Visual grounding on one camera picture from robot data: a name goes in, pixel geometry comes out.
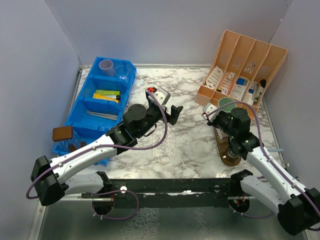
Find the clear square toothbrush holder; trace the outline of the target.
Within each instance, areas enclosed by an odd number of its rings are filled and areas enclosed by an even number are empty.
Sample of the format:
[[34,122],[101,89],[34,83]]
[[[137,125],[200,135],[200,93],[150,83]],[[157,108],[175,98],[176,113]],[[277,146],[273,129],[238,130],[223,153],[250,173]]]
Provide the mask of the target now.
[[222,132],[219,128],[216,128],[216,133],[217,133],[217,142],[222,144],[222,143],[227,143],[228,142],[228,136]]

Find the green plastic cup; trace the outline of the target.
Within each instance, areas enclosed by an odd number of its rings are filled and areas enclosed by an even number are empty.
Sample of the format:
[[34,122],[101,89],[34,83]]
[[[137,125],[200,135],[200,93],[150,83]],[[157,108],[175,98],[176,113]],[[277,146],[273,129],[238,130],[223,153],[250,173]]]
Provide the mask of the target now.
[[218,107],[225,113],[230,113],[234,108],[237,107],[237,104],[230,97],[222,97],[218,101]]

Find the dark blue plastic cup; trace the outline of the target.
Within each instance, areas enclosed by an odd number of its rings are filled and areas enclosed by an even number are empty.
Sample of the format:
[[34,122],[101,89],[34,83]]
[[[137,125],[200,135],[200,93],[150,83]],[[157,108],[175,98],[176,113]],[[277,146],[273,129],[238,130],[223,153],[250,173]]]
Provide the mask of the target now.
[[225,156],[226,156],[226,160],[228,162],[236,162],[236,161],[241,161],[241,157],[236,155],[235,153],[233,153],[230,148],[228,147],[225,151]]

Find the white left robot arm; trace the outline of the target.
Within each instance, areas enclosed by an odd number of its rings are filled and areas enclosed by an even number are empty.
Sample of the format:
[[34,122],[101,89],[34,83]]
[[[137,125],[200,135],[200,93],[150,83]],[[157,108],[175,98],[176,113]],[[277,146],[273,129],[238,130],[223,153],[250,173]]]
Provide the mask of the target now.
[[[77,174],[89,166],[111,158],[127,150],[139,150],[138,139],[149,136],[149,130],[159,121],[164,125],[175,125],[183,106],[171,106],[167,113],[166,103],[171,95],[163,88],[148,88],[145,91],[148,108],[142,104],[131,105],[123,114],[122,122],[112,127],[92,143],[71,153],[48,159],[41,156],[35,160],[30,176],[31,185],[26,198],[39,199],[42,206],[49,206],[65,195],[75,193],[92,193],[103,198],[111,186],[103,173],[95,173],[82,183],[73,183]],[[30,195],[34,189],[36,195]]]

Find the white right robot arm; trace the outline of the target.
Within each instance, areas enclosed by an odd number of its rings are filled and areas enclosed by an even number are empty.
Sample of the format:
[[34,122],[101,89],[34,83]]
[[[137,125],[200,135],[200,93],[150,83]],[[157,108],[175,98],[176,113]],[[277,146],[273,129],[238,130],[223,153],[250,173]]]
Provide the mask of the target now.
[[268,181],[265,184],[250,174],[237,178],[229,184],[234,195],[247,193],[255,197],[277,216],[290,235],[320,230],[315,227],[320,222],[320,192],[307,188],[274,160],[261,135],[251,132],[251,118],[246,109],[235,107],[225,112],[209,104],[203,109],[203,117],[209,126],[228,136],[229,156],[243,158]]

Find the brown oval wooden tray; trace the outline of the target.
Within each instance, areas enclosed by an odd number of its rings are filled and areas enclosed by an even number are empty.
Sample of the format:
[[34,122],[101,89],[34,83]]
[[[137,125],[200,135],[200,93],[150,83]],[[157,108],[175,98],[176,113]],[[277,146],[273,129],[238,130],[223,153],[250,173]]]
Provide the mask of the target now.
[[226,160],[225,152],[226,152],[226,149],[229,147],[229,142],[219,143],[217,141],[218,140],[218,135],[217,135],[217,132],[216,132],[216,127],[214,127],[213,130],[214,130],[214,135],[215,135],[215,138],[216,138],[216,143],[217,143],[217,147],[218,147],[218,151],[219,151],[219,155],[220,155],[221,161],[225,165],[230,166],[230,167],[237,166],[241,161],[238,160],[238,161],[235,161],[235,162],[230,162],[230,161]]

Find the white blue box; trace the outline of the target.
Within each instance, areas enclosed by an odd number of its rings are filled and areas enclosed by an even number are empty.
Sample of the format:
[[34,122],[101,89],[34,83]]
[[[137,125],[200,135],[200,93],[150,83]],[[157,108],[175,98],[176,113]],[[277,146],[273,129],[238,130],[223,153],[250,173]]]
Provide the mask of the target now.
[[236,80],[236,84],[237,84],[237,85],[240,85],[240,86],[247,86],[247,85],[248,85],[248,82],[249,82],[248,79],[242,78],[242,77],[239,77],[239,78]]

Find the white oval soap packet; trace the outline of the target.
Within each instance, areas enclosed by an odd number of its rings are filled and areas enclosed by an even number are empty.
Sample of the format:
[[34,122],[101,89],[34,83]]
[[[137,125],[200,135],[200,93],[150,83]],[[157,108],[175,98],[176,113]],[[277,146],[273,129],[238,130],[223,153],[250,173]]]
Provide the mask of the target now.
[[208,88],[215,90],[223,77],[223,73],[224,71],[221,68],[215,66],[209,76],[206,78],[205,85]]

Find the blue plastic bin organizer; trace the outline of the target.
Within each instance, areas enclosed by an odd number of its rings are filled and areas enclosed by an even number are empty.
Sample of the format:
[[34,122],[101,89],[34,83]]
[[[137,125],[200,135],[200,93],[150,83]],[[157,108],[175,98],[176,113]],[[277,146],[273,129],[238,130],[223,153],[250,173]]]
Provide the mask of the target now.
[[[118,78],[115,74],[113,77],[103,75],[99,68],[99,63],[106,59],[113,62],[114,70],[117,66],[127,66],[129,70],[127,78]],[[97,57],[87,74],[81,90],[77,94],[64,125],[72,126],[85,141],[86,145],[106,134],[112,127],[122,121],[136,73],[136,67],[129,60]],[[121,94],[116,97],[119,103],[94,99],[93,95],[96,90],[120,91]],[[117,120],[89,115],[87,111],[117,115]]]

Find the clear plastic cup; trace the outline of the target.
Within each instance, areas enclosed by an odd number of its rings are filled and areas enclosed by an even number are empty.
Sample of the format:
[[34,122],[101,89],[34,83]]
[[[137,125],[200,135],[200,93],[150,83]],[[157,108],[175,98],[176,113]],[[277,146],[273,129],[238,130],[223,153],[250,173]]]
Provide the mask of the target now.
[[129,74],[129,69],[126,65],[119,65],[114,69],[114,74],[117,78],[127,79]]

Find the peach compartment organizer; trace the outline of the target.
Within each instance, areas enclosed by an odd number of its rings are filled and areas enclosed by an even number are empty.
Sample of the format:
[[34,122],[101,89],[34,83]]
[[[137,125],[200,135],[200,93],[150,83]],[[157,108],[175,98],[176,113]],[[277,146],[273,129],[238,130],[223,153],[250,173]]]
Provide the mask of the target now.
[[[254,38],[226,30],[222,35],[210,70],[197,91],[195,102],[205,106],[218,105],[221,98],[229,97],[238,108],[247,110],[251,119],[259,110],[262,97],[280,69],[287,50]],[[216,87],[206,86],[206,79],[218,66],[223,76]],[[238,78],[248,79],[247,86],[238,85]],[[254,83],[266,80],[266,86],[258,102],[253,101]]]

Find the lilac plastic cup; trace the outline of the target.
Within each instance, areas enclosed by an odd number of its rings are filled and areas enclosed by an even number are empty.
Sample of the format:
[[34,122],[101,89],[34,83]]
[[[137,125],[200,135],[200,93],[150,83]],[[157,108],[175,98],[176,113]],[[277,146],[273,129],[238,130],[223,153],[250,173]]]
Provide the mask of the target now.
[[99,68],[104,76],[113,77],[115,74],[113,61],[104,59],[99,63]]

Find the brown lid clear box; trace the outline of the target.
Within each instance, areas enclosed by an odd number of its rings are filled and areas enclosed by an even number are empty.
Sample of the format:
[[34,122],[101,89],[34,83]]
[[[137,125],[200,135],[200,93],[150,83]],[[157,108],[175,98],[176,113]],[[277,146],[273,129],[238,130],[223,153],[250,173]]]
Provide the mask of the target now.
[[54,128],[52,130],[52,140],[67,153],[86,146],[86,142],[70,125]]

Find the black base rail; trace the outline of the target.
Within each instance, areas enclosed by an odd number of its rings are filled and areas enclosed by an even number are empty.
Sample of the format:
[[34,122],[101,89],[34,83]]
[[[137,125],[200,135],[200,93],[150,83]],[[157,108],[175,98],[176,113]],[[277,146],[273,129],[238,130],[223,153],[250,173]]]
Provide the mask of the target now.
[[103,187],[96,195],[83,193],[92,199],[98,214],[112,209],[233,207],[244,213],[250,200],[232,178],[173,178],[173,179],[110,179],[100,171]]

